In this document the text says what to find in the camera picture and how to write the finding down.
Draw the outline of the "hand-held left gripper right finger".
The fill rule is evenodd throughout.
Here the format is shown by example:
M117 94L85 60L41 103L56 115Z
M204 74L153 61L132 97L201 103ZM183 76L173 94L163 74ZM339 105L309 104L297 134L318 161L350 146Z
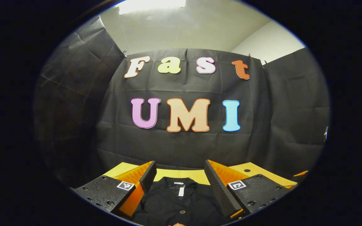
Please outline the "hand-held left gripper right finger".
M205 161L204 172L221 212L228 218L253 214L287 194L292 181L253 163L225 166Z

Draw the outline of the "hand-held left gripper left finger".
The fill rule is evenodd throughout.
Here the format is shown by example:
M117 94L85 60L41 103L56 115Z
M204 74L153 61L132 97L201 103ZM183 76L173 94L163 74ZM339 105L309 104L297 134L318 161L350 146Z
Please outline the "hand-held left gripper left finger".
M107 212L131 218L149 192L156 172L155 161L150 161L118 175L105 173L74 192Z

